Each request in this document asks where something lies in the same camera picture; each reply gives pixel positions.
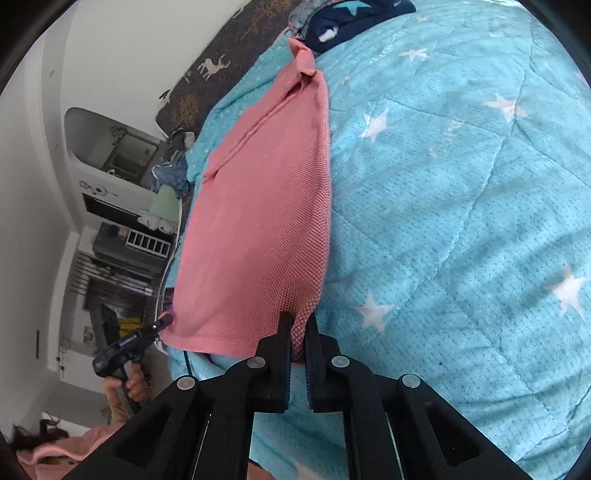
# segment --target deer print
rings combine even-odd
[[[219,57],[217,65],[212,62],[212,59],[205,59],[205,61],[199,67],[197,67],[197,70],[199,70],[199,73],[203,75],[204,79],[208,80],[211,75],[215,75],[221,69],[227,69],[230,66],[230,61],[228,61],[226,64],[222,63],[222,59],[225,56],[226,55],[224,54]]]

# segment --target metal screw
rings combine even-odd
[[[338,355],[331,360],[331,363],[336,368],[345,368],[345,367],[348,367],[351,362],[349,361],[349,359],[347,357],[345,357],[343,355]]]
[[[408,388],[417,388],[421,384],[421,379],[415,374],[406,374],[402,377],[402,383]]]
[[[267,362],[261,356],[253,356],[246,361],[250,368],[263,368]]]
[[[195,379],[192,377],[179,378],[177,381],[177,387],[180,390],[191,390],[195,386]]]

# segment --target blue quilt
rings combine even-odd
[[[423,377],[535,480],[561,479],[591,436],[591,94],[519,3],[414,3],[317,59],[333,183],[319,328],[378,374]],[[212,110],[190,181],[289,61],[278,42]],[[231,362],[191,361],[201,377]],[[257,416],[251,458],[278,480],[346,478],[339,417],[312,418],[300,367],[291,384],[288,413]]]

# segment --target teal star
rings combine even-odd
[[[371,6],[368,4],[364,4],[359,0],[352,0],[350,2],[341,2],[339,4],[336,4],[333,8],[348,8],[349,12],[351,12],[351,15],[355,17],[357,15],[358,8],[371,8]]]

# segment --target pink fabric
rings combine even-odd
[[[44,458],[68,457],[75,462],[80,462],[102,445],[122,425],[122,423],[114,423],[113,425],[93,427],[82,437],[71,437],[54,443],[46,443],[32,452],[17,452],[17,457],[32,479],[61,480],[74,466],[45,465],[40,463]]]
[[[238,358],[295,314],[293,355],[320,294],[329,253],[328,93],[312,52],[295,57],[209,157],[193,206],[162,340]]]

